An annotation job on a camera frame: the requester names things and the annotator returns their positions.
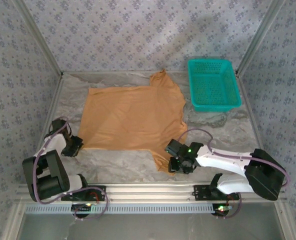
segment wall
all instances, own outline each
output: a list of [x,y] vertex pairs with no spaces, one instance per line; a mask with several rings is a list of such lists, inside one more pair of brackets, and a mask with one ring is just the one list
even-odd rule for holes
[[287,0],[242,76],[265,149],[285,166],[296,218],[296,0]]
[[25,0],[62,71],[236,69],[271,0]]
[[10,0],[0,0],[0,237],[58,81]]

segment table surface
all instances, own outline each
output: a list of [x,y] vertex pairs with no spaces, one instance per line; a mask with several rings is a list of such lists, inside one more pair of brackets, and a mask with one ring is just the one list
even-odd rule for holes
[[[89,88],[148,86],[152,72],[97,72],[64,74],[54,117],[66,116],[77,135]],[[241,96],[242,106],[229,112],[195,112],[191,103],[188,74],[171,72],[186,100],[184,118],[188,128],[202,128],[210,132],[217,149],[252,152],[258,147],[251,119]],[[200,131],[187,134],[186,144],[207,143],[209,137]],[[190,182],[211,181],[222,170],[198,167],[193,173],[168,175],[158,172],[149,151],[82,149],[76,157],[61,157],[69,175],[82,174],[89,183],[124,182]]]

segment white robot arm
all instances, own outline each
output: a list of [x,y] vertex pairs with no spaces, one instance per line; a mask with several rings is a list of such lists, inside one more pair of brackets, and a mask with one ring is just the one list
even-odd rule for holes
[[[44,138],[41,149],[32,157],[22,162],[29,194],[39,204],[51,204],[55,201],[105,201],[102,212],[92,218],[98,218],[107,210],[109,201],[105,186],[88,186],[81,174],[67,175],[60,155],[74,157],[83,146],[83,140],[72,135],[72,130],[65,119],[52,121],[52,131]],[[83,220],[89,213],[77,214],[91,209],[89,204],[73,204],[71,212],[76,220]]]
[[172,156],[168,166],[170,173],[190,174],[196,167],[214,167],[234,173],[216,174],[211,182],[212,187],[225,195],[255,192],[262,198],[275,201],[285,178],[280,171],[283,168],[262,149],[231,152],[210,149],[198,142],[192,142],[188,147],[172,139],[165,151]]

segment glass panel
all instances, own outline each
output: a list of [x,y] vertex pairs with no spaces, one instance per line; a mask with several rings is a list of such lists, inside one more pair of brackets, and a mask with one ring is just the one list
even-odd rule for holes
[[283,240],[273,203],[246,203],[231,219],[211,214],[27,214],[20,240]]

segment plastic basket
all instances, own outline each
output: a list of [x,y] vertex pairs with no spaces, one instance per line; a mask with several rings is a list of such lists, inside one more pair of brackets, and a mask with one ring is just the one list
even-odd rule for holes
[[188,75],[196,112],[227,112],[242,104],[233,66],[225,59],[190,59]]

